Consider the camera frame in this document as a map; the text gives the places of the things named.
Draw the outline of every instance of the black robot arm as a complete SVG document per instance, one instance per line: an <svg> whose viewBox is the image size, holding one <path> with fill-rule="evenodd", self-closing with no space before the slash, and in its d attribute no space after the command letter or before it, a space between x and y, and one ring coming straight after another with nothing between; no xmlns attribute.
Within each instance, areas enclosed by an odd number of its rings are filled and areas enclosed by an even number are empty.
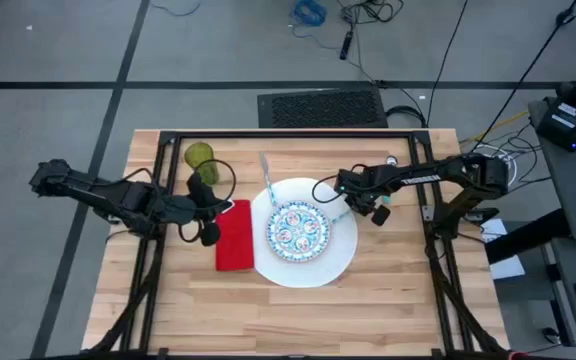
<svg viewBox="0 0 576 360"><path fill-rule="evenodd" d="M151 175L146 169L138 171ZM163 189L158 185L129 181L128 178L136 173L118 181L108 181L73 170L65 160L54 159L39 164L30 185L39 196L70 197L92 207L107 221L118 218L131 232L142 237L154 237L163 224L181 226L198 221L200 229L209 229L205 234L210 233L211 239L202 237L204 245L217 241L219 233L213 221L230 205L216 198L198 173L188 179L188 196L162 195Z"/></svg>
<svg viewBox="0 0 576 360"><path fill-rule="evenodd" d="M456 236L461 217L481 201L497 199L508 192L508 167L504 161L477 153L404 167L359 166L363 168L361 173L339 170L334 189L346 194L345 201L353 211L363 216L374 212L372 220L379 226L388 218L390 210L383 205L376 208L376 200L404 186L450 181L463 188L450 203L437 204L433 211L429 210L436 232L452 237ZM490 218L496 214L493 212L487 209L484 213Z"/></svg>

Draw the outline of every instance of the red napkin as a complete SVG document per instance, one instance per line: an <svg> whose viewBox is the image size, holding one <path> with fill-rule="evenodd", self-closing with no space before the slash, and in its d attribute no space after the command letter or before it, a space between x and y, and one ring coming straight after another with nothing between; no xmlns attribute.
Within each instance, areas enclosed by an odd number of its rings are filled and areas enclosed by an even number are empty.
<svg viewBox="0 0 576 360"><path fill-rule="evenodd" d="M221 231L217 241L217 271L252 269L252 219L249 200L235 200L235 206L217 216Z"/></svg>

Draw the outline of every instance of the decorative plate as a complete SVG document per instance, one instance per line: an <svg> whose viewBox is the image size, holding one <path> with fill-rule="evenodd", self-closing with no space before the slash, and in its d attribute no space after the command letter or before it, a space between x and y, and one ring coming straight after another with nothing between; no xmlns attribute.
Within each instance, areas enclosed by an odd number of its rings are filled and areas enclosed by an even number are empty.
<svg viewBox="0 0 576 360"><path fill-rule="evenodd" d="M279 257L308 261L321 254L330 241L330 222L321 209L305 201L289 201L274 209L266 237Z"/></svg>

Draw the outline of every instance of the black floor mat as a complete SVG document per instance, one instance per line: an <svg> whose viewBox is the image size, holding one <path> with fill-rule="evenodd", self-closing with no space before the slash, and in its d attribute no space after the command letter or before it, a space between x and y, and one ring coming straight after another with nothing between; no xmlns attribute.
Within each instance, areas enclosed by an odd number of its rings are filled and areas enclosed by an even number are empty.
<svg viewBox="0 0 576 360"><path fill-rule="evenodd" d="M377 89L259 95L260 128L387 128Z"/></svg>

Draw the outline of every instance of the wooden tabletop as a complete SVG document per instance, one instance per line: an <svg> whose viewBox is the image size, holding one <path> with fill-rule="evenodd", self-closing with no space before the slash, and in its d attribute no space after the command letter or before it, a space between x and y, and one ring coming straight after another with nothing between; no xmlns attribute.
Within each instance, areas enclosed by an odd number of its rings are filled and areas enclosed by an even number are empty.
<svg viewBox="0 0 576 360"><path fill-rule="evenodd" d="M460 152L453 129L428 131L437 159ZM158 136L159 130L135 131L126 174L140 167L152 169ZM404 139L201 141L212 146L215 158L234 168L234 199L252 200L265 189L260 151L266 154L271 181L320 179L355 163L382 164L388 155L396 156L401 165L410 164ZM182 141L182 154L194 142ZM191 169L183 156L179 161L175 193L186 194L185 180ZM220 168L220 175L214 189L224 196L232 182L225 168ZM441 188L446 201L460 191L450 183L442 183ZM426 192L432 199L429 189ZM176 228L169 229L150 352L168 347L173 354L429 355L431 348L443 348L417 204L414 187L405 187L392 195L392 213L382 227L356 215L359 244L352 263L337 280L313 289L281 287L254 270L217 272L214 247L186 244ZM463 225L461 231L478 236L473 226ZM108 242L83 348L99 341L125 306L137 247L138 239L125 233ZM454 248L467 305L507 347L483 245L459 238ZM459 334L450 310L452 333ZM138 334L141 316L137 314L134 334ZM461 340L458 335L454 338L459 348Z"/></svg>

